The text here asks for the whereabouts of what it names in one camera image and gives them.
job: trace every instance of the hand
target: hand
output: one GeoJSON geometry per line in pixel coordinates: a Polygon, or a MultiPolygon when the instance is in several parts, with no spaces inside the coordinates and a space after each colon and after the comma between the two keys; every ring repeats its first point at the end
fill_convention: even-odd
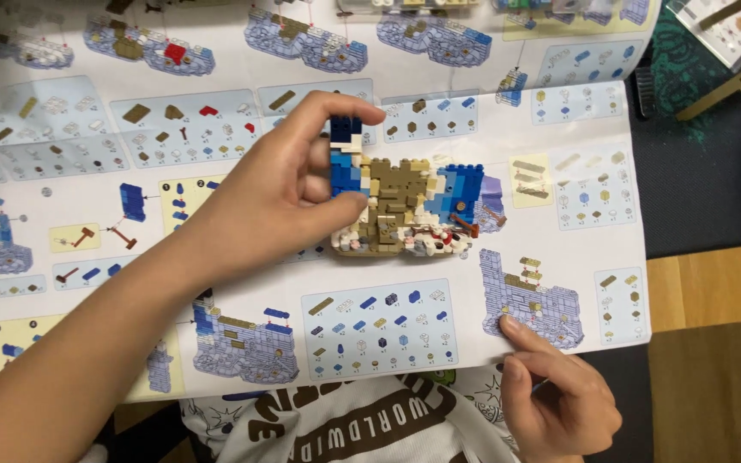
{"type": "Polygon", "coordinates": [[[505,357],[500,388],[505,423],[522,461],[559,462],[611,447],[623,419],[602,375],[511,316],[502,316],[499,326],[516,346],[505,357]],[[533,395],[532,375],[548,378],[533,395]]]}
{"type": "Polygon", "coordinates": [[[312,91],[170,236],[211,256],[208,279],[279,260],[355,222],[367,205],[365,195],[345,192],[331,199],[330,179],[314,173],[330,167],[330,141],[319,134],[331,115],[358,116],[365,125],[385,118],[365,100],[312,91]]]}

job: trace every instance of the black arrow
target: black arrow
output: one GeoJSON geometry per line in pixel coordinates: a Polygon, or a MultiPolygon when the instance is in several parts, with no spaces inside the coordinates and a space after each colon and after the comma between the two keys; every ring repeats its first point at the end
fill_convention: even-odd
{"type": "Polygon", "coordinates": [[[520,68],[520,60],[522,59],[522,52],[524,52],[525,42],[527,42],[527,40],[522,40],[522,48],[520,48],[520,57],[516,59],[516,66],[514,67],[514,71],[518,71],[520,68]]]}

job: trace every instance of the fingernail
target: fingernail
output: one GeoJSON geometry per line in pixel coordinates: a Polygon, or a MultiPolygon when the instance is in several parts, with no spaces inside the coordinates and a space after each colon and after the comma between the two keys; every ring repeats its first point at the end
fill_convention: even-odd
{"type": "Polygon", "coordinates": [[[512,381],[520,381],[522,379],[522,370],[513,362],[508,362],[507,358],[505,359],[505,371],[502,374],[507,374],[512,381]]]}
{"type": "Polygon", "coordinates": [[[505,324],[508,325],[508,328],[512,331],[518,331],[520,329],[520,322],[517,321],[514,317],[503,315],[502,320],[505,321],[505,324]]]}

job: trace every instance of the instruction sheet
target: instruction sheet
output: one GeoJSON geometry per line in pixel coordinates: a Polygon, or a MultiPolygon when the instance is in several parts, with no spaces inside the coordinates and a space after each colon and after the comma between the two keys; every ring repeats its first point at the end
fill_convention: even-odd
{"type": "Polygon", "coordinates": [[[498,363],[503,314],[568,353],[647,342],[622,79],[659,6],[0,0],[0,371],[178,230],[311,90],[386,111],[362,130],[371,158],[483,165],[479,237],[416,261],[325,239],[208,289],[129,401],[498,363]]]}

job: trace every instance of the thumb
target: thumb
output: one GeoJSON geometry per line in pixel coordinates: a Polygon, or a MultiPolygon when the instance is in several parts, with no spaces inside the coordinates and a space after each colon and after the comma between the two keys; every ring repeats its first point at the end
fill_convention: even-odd
{"type": "Polygon", "coordinates": [[[335,198],[304,207],[301,236],[306,245],[314,244],[340,228],[353,224],[368,205],[368,198],[358,191],[345,191],[335,198]]]}
{"type": "Polygon", "coordinates": [[[513,356],[505,357],[502,369],[502,414],[505,416],[505,425],[508,430],[522,441],[538,436],[538,412],[530,400],[533,388],[530,372],[518,359],[513,356]]]}

